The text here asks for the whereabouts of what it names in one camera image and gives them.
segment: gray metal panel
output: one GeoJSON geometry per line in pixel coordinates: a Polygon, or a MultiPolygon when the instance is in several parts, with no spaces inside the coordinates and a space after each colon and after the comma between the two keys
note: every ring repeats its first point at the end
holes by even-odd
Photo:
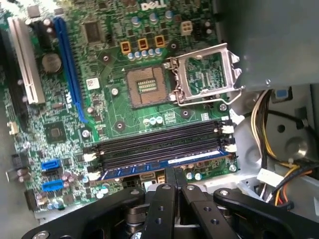
{"type": "Polygon", "coordinates": [[[319,82],[319,1],[213,0],[247,90],[319,82]]]}

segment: metal bracket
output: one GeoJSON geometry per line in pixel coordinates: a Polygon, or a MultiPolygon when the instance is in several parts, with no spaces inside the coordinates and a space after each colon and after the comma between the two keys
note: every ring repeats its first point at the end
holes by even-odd
{"type": "Polygon", "coordinates": [[[176,89],[174,90],[176,100],[179,106],[195,105],[202,103],[210,103],[216,101],[222,101],[229,105],[237,100],[241,96],[242,89],[236,89],[235,83],[241,74],[241,69],[234,69],[233,64],[239,62],[239,57],[231,53],[227,49],[227,43],[223,43],[216,46],[211,46],[202,50],[190,52],[181,56],[171,57],[168,59],[169,63],[164,63],[166,69],[172,70],[175,75],[176,89]],[[199,94],[193,95],[191,93],[189,83],[187,80],[186,62],[189,58],[195,58],[197,60],[203,59],[204,56],[213,55],[216,53],[221,54],[223,75],[225,78],[225,86],[218,89],[203,89],[199,94]],[[225,101],[223,98],[215,98],[210,100],[203,100],[202,98],[212,97],[228,92],[238,91],[238,94],[231,100],[225,101]]]}

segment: integrated circuit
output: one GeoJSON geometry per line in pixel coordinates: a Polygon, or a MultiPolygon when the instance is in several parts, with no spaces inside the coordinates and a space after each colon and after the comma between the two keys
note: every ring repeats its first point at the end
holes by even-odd
{"type": "Polygon", "coordinates": [[[85,22],[83,24],[85,40],[89,44],[99,44],[104,42],[102,28],[98,21],[85,22]]]}
{"type": "Polygon", "coordinates": [[[45,124],[44,132],[48,143],[63,143],[67,139],[62,121],[45,124]]]}
{"type": "Polygon", "coordinates": [[[166,85],[160,66],[130,70],[126,81],[134,108],[166,102],[166,85]]]}

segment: capacitor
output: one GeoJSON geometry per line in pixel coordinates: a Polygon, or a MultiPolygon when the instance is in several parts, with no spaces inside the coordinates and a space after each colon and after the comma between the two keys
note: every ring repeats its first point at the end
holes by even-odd
{"type": "Polygon", "coordinates": [[[153,49],[150,49],[150,50],[149,50],[149,56],[154,56],[154,55],[155,55],[154,50],[153,50],[153,49]]]}
{"type": "Polygon", "coordinates": [[[89,132],[87,129],[83,130],[83,131],[82,131],[82,137],[83,137],[83,138],[88,138],[88,137],[90,137],[90,132],[89,132]]]}
{"type": "Polygon", "coordinates": [[[142,54],[142,57],[148,57],[148,51],[146,50],[143,50],[141,54],[142,54]]]}
{"type": "Polygon", "coordinates": [[[97,198],[97,199],[101,199],[101,198],[103,198],[103,197],[104,197],[104,194],[101,193],[101,192],[98,192],[98,193],[96,194],[96,198],[97,198]]]}
{"type": "Polygon", "coordinates": [[[210,22],[209,22],[209,21],[206,21],[206,22],[205,22],[205,26],[206,26],[206,27],[210,27],[210,22]]]}
{"type": "Polygon", "coordinates": [[[48,205],[46,206],[48,210],[53,210],[54,209],[54,205],[52,203],[48,203],[48,205]]]}
{"type": "Polygon", "coordinates": [[[113,88],[113,89],[111,90],[111,93],[112,93],[113,96],[117,96],[118,93],[119,93],[119,90],[118,90],[117,88],[113,88]]]}
{"type": "Polygon", "coordinates": [[[30,180],[30,178],[31,178],[31,174],[27,173],[27,174],[24,174],[23,176],[20,176],[18,180],[20,183],[23,183],[25,181],[30,180]]]}
{"type": "Polygon", "coordinates": [[[48,53],[42,57],[42,66],[46,73],[58,73],[62,68],[62,61],[58,54],[48,53]]]}
{"type": "Polygon", "coordinates": [[[167,10],[167,11],[165,12],[165,19],[166,19],[167,21],[171,21],[172,18],[173,18],[173,12],[172,12],[171,10],[167,10]]]}
{"type": "Polygon", "coordinates": [[[22,176],[22,175],[24,175],[24,174],[27,174],[29,172],[29,169],[28,168],[22,168],[22,169],[19,169],[17,172],[16,172],[16,174],[18,175],[18,176],[22,176]]]}
{"type": "Polygon", "coordinates": [[[69,183],[73,183],[74,182],[74,178],[72,177],[72,175],[68,178],[68,182],[69,183]]]}
{"type": "Polygon", "coordinates": [[[159,56],[160,56],[161,53],[162,53],[161,48],[156,48],[156,49],[155,49],[155,54],[156,54],[156,55],[159,55],[159,56]]]}
{"type": "Polygon", "coordinates": [[[195,179],[197,181],[200,181],[203,178],[203,176],[200,173],[195,173],[195,179]]]}
{"type": "Polygon", "coordinates": [[[61,176],[61,179],[63,180],[63,181],[66,181],[66,180],[68,180],[68,178],[71,176],[71,173],[70,172],[64,172],[63,174],[62,174],[62,176],[61,176]]]}
{"type": "Polygon", "coordinates": [[[139,51],[135,52],[134,56],[135,56],[136,59],[140,59],[142,57],[141,53],[139,51]]]}
{"type": "Polygon", "coordinates": [[[144,124],[145,126],[148,126],[148,125],[150,124],[150,120],[149,120],[149,119],[144,119],[144,120],[143,120],[143,124],[144,124]]]}
{"type": "Polygon", "coordinates": [[[156,117],[156,123],[162,124],[163,123],[163,117],[162,116],[157,116],[156,117]]]}
{"type": "Polygon", "coordinates": [[[128,58],[129,58],[130,60],[134,60],[134,54],[133,54],[132,52],[130,52],[130,53],[128,54],[128,58]]]}
{"type": "Polygon", "coordinates": [[[138,16],[133,16],[131,18],[131,22],[132,22],[133,26],[135,26],[135,27],[139,27],[141,25],[141,21],[140,21],[138,16]]]}
{"type": "Polygon", "coordinates": [[[108,183],[105,183],[102,185],[102,188],[100,190],[101,193],[103,194],[108,194],[109,193],[109,188],[110,188],[110,185],[108,183]]]}
{"type": "Polygon", "coordinates": [[[84,176],[82,179],[83,183],[88,183],[89,182],[89,178],[87,176],[84,176]]]}
{"type": "Polygon", "coordinates": [[[43,25],[45,26],[51,26],[52,25],[52,22],[49,18],[46,18],[45,20],[43,20],[43,25]]]}
{"type": "Polygon", "coordinates": [[[156,24],[159,21],[158,16],[154,12],[152,12],[149,16],[151,23],[156,24]]]}
{"type": "Polygon", "coordinates": [[[70,187],[70,184],[69,184],[68,182],[64,182],[64,183],[63,183],[63,187],[64,187],[64,188],[68,188],[68,187],[70,187]]]}
{"type": "Polygon", "coordinates": [[[53,202],[53,206],[54,206],[56,209],[63,208],[64,204],[63,204],[62,199],[58,199],[58,200],[56,200],[55,202],[53,202]]]}
{"type": "Polygon", "coordinates": [[[95,109],[94,109],[94,107],[89,107],[89,108],[86,109],[86,111],[87,111],[87,113],[89,113],[89,114],[93,114],[94,111],[95,111],[95,109]]]}
{"type": "Polygon", "coordinates": [[[155,125],[156,124],[156,118],[155,117],[150,118],[150,124],[151,125],[155,125]]]}

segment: white label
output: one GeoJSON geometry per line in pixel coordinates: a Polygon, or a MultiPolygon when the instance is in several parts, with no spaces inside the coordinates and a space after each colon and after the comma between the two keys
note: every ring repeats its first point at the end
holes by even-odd
{"type": "Polygon", "coordinates": [[[283,176],[278,175],[277,173],[274,173],[272,171],[269,171],[267,169],[260,169],[257,179],[259,181],[262,181],[268,185],[271,185],[273,187],[277,187],[278,184],[284,179],[283,176]]]}
{"type": "Polygon", "coordinates": [[[86,86],[88,87],[89,91],[100,88],[99,79],[98,78],[87,79],[86,86]]]}
{"type": "Polygon", "coordinates": [[[188,156],[185,158],[178,158],[178,159],[172,159],[168,161],[168,164],[172,164],[172,163],[180,163],[180,162],[184,162],[184,161],[189,161],[192,159],[197,159],[197,158],[203,158],[203,157],[207,157],[207,156],[211,156],[211,155],[217,155],[220,154],[219,151],[212,151],[212,152],[208,152],[208,153],[202,153],[202,154],[198,154],[198,155],[192,155],[192,156],[188,156]]]}
{"type": "Polygon", "coordinates": [[[147,3],[147,2],[141,3],[142,11],[147,11],[149,9],[155,9],[155,8],[163,8],[163,7],[167,7],[164,0],[152,1],[150,3],[147,3]]]}

